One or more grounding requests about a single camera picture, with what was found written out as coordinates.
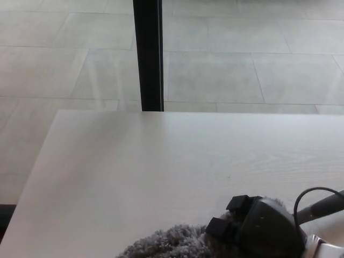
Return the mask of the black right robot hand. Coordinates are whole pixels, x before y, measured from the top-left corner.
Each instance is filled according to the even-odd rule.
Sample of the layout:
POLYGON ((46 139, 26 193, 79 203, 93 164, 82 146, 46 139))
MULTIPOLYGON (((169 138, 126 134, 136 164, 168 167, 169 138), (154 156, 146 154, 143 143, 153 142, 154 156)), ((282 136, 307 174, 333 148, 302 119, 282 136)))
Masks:
POLYGON ((226 210, 230 219, 213 217, 206 233, 256 257, 301 257, 304 234, 298 235, 293 216, 277 201, 260 196, 234 196, 226 210))

